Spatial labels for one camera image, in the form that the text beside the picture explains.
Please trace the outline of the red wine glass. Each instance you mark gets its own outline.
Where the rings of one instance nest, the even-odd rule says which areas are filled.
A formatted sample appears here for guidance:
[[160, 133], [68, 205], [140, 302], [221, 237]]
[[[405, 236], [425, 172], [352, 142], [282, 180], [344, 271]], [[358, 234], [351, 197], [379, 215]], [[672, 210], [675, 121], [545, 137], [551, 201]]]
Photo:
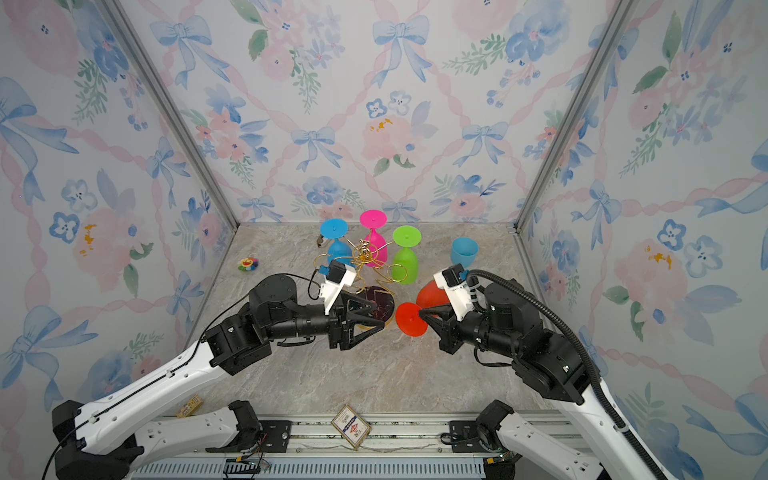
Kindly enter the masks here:
[[440, 289], [435, 280], [428, 282], [418, 293], [415, 302], [399, 305], [395, 311], [395, 320], [402, 333], [410, 337], [420, 337], [428, 330], [427, 323], [419, 313], [424, 309], [449, 305], [449, 299], [444, 290]]

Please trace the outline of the light blue wine glass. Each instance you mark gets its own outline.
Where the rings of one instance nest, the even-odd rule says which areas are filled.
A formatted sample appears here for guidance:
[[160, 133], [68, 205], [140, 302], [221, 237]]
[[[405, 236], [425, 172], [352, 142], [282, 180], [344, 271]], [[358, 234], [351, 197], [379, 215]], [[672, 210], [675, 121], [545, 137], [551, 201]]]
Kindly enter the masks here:
[[451, 264], [460, 264], [469, 270], [479, 253], [478, 243], [468, 237], [459, 237], [451, 244]]

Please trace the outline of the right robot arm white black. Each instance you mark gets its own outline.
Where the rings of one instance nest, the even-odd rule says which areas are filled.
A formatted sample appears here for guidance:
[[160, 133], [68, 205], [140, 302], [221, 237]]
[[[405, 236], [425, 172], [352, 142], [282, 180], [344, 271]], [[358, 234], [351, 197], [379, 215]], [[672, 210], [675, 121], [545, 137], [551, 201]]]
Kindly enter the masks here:
[[504, 366], [576, 427], [589, 451], [544, 433], [500, 400], [476, 419], [481, 445], [528, 459], [557, 479], [672, 478], [619, 411], [586, 346], [565, 322], [512, 280], [481, 270], [470, 276], [489, 283], [471, 287], [448, 273], [434, 277], [449, 302], [419, 315], [438, 334], [440, 349], [454, 354], [470, 345], [477, 354], [504, 357]]

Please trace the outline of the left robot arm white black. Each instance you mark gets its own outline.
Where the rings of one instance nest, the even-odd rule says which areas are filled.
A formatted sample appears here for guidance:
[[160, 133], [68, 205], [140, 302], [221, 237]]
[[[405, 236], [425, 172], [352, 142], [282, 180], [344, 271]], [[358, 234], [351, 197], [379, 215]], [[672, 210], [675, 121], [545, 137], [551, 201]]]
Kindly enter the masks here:
[[156, 461], [202, 449], [234, 453], [264, 436], [248, 401], [234, 401], [201, 418], [163, 421], [160, 414], [202, 387], [233, 377], [285, 340], [303, 346], [326, 337], [346, 351], [382, 331], [375, 302], [349, 291], [356, 273], [334, 262], [315, 304], [302, 305], [294, 277], [261, 280], [234, 315], [222, 313], [192, 346], [142, 379], [104, 397], [66, 401], [52, 412], [58, 441], [44, 467], [59, 479], [123, 479]]

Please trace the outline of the cyan wine glass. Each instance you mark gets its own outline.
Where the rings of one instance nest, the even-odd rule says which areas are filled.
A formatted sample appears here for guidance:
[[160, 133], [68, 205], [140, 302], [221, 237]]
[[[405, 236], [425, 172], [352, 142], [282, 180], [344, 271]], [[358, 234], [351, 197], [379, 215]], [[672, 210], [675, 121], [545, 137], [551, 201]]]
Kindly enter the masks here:
[[352, 249], [345, 240], [349, 226], [343, 219], [326, 220], [320, 228], [321, 235], [331, 241], [328, 247], [328, 262], [339, 261], [346, 265], [352, 265]]

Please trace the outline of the green wine glass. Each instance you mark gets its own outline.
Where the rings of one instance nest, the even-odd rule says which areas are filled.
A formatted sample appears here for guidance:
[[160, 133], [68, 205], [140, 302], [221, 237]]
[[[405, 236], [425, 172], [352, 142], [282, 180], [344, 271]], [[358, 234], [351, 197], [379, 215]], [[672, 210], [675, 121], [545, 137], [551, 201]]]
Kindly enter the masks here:
[[394, 230], [392, 239], [400, 250], [391, 260], [391, 277], [401, 285], [413, 284], [419, 275], [419, 260], [413, 248], [421, 243], [422, 234], [416, 227], [403, 225]]

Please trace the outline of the magenta wine glass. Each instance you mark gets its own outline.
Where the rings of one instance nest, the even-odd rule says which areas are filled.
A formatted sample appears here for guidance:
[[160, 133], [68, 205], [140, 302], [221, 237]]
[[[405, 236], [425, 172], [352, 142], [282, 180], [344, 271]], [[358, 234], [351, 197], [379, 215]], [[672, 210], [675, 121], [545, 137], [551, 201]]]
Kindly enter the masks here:
[[367, 266], [381, 266], [388, 259], [387, 241], [379, 232], [379, 229], [383, 228], [387, 221], [387, 215], [381, 210], [367, 210], [360, 215], [361, 225], [369, 229], [368, 235], [364, 238], [370, 253]]

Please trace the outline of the small framed card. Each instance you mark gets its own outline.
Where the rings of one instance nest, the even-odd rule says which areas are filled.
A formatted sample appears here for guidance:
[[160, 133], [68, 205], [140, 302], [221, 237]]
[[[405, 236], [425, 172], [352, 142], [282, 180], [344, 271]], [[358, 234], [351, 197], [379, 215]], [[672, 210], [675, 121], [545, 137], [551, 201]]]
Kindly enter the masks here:
[[358, 450], [372, 427], [351, 406], [344, 405], [331, 420], [331, 425], [354, 450]]

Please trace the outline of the rainbow flower plush toy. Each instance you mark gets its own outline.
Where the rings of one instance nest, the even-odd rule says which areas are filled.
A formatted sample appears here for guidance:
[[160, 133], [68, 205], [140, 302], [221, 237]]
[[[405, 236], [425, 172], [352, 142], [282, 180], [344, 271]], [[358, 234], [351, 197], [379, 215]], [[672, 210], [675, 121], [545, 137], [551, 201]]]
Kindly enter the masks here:
[[259, 261], [253, 257], [246, 257], [239, 261], [238, 270], [242, 272], [254, 271], [259, 266]]

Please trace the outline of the small yellow wooden block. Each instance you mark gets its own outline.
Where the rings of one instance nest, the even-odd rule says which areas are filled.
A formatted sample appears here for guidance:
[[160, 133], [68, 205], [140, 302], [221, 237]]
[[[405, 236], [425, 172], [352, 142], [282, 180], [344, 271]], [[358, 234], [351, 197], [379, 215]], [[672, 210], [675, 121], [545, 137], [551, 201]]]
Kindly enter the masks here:
[[176, 412], [177, 418], [187, 418], [195, 413], [203, 405], [203, 399], [199, 395], [190, 397]]

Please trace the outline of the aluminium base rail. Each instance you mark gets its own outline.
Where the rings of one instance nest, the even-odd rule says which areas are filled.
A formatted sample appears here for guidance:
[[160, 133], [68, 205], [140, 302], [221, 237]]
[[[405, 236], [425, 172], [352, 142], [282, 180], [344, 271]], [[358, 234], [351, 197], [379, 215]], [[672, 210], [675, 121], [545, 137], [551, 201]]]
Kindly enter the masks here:
[[267, 416], [271, 435], [240, 460], [193, 452], [159, 460], [133, 479], [609, 479], [570, 421], [526, 413], [513, 430], [523, 446], [484, 450], [472, 413], [371, 414], [372, 430], [353, 447], [326, 415]]

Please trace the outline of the aluminium corner post right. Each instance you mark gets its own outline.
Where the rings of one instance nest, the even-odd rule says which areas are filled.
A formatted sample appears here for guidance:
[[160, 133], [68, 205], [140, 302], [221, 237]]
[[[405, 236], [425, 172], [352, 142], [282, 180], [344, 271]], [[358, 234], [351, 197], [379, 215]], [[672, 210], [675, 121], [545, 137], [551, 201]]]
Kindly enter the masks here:
[[552, 146], [545, 155], [543, 163], [534, 178], [530, 193], [526, 197], [523, 208], [515, 221], [515, 231], [522, 232], [531, 222], [537, 203], [544, 193], [552, 172], [557, 168], [560, 156], [565, 150], [572, 133], [577, 130], [581, 116], [591, 101], [596, 84], [603, 71], [607, 68], [609, 57], [615, 53], [616, 46], [627, 28], [629, 16], [635, 7], [635, 1], [620, 0], [607, 18], [605, 27], [598, 37], [597, 47], [587, 63], [583, 78], [573, 91], [574, 95], [565, 109], [563, 122], [558, 129]]

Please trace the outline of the aluminium corner post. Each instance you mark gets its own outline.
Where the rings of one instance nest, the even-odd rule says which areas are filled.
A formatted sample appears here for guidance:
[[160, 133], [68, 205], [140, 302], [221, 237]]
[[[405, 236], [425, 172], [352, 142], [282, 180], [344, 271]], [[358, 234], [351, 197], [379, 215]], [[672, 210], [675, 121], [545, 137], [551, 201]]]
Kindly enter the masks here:
[[186, 126], [179, 108], [168, 88], [164, 85], [159, 70], [150, 58], [126, 11], [119, 1], [96, 1], [96, 6], [121, 45], [125, 48], [130, 60], [137, 67], [142, 80], [146, 82], [149, 93], [160, 110], [163, 120], [182, 147], [191, 166], [200, 177], [203, 187], [208, 191], [227, 225], [236, 230], [240, 222], [235, 218], [234, 211], [216, 182], [213, 171], [201, 155], [191, 131]]
[[596, 84], [603, 71], [607, 68], [609, 57], [615, 53], [616, 46], [627, 28], [629, 16], [635, 7], [635, 1], [620, 0], [607, 18], [605, 27], [598, 37], [597, 47], [587, 63], [583, 78], [573, 91], [574, 95], [565, 109], [563, 122], [558, 129], [552, 146], [545, 155], [543, 163], [534, 178], [530, 193], [526, 197], [523, 208], [515, 221], [515, 231], [522, 232], [531, 222], [537, 203], [544, 193], [552, 172], [557, 168], [560, 156], [565, 150], [572, 133], [577, 130], [581, 116], [591, 101]]

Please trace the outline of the aluminium corner post left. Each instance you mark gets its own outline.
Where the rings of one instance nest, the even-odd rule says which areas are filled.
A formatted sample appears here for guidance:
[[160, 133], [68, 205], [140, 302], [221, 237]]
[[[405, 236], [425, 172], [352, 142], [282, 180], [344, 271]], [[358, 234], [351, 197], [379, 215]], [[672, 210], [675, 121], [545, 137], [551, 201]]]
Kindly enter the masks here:
[[236, 230], [240, 222], [235, 218], [234, 211], [216, 182], [213, 171], [201, 155], [191, 131], [186, 126], [179, 108], [168, 88], [164, 85], [159, 70], [150, 58], [126, 11], [119, 1], [96, 1], [96, 6], [121, 45], [125, 48], [130, 60], [137, 67], [142, 80], [146, 82], [149, 93], [160, 110], [163, 120], [182, 147], [191, 166], [200, 177], [203, 187], [208, 191], [227, 225]]

